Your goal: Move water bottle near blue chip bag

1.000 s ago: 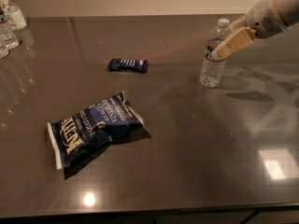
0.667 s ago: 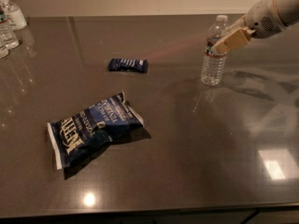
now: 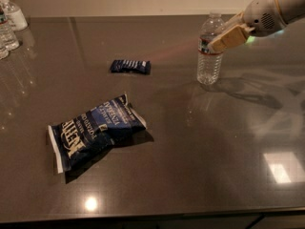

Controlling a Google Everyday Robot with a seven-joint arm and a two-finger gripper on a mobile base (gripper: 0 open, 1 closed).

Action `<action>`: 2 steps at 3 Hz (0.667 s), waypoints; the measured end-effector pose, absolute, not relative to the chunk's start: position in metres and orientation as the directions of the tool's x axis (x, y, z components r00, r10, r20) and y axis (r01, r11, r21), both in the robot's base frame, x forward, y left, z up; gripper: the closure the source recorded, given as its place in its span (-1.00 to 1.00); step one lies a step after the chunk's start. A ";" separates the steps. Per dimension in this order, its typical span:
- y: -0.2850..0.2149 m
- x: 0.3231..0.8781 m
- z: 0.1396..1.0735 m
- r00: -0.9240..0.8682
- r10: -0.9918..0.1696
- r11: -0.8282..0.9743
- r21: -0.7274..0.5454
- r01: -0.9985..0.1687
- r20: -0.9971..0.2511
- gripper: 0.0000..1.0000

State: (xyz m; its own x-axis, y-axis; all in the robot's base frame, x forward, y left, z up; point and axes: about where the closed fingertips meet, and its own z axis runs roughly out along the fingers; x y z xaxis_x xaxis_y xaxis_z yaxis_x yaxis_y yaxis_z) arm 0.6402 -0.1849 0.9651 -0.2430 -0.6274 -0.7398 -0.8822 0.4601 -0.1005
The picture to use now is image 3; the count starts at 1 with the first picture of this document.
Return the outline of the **white rounded gripper body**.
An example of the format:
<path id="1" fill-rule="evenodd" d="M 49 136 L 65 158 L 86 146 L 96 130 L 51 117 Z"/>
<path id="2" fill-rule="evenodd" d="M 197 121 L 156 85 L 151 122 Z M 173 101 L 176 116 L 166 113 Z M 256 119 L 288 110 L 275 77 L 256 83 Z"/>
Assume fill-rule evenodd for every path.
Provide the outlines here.
<path id="1" fill-rule="evenodd" d="M 243 18 L 252 29 L 251 35 L 256 37 L 269 36 L 287 27 L 278 0 L 253 0 L 244 10 Z"/>

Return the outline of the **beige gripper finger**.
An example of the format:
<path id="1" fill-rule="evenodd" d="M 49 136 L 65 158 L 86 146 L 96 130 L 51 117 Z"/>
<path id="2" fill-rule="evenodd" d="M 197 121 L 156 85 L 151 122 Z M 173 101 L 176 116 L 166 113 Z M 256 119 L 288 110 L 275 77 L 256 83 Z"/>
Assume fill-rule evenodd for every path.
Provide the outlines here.
<path id="1" fill-rule="evenodd" d="M 244 12 L 240 12 L 236 15 L 234 15 L 232 18 L 230 18 L 227 22 L 223 24 L 223 26 L 219 29 L 220 32 L 224 32 L 236 25 L 242 25 L 244 24 Z"/>
<path id="2" fill-rule="evenodd" d="M 248 40 L 253 30 L 254 27 L 247 24 L 234 25 L 214 38 L 208 44 L 208 49 L 211 53 L 219 53 L 240 46 Z"/>

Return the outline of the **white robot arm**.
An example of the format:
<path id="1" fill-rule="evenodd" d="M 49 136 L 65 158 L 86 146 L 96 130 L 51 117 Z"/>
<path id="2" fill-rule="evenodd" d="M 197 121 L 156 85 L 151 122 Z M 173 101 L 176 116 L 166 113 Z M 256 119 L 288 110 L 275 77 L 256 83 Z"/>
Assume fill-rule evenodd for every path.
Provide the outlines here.
<path id="1" fill-rule="evenodd" d="M 250 36 L 269 36 L 304 17 L 305 0 L 253 0 L 225 23 L 225 30 L 208 44 L 208 49 L 224 52 L 244 44 Z"/>

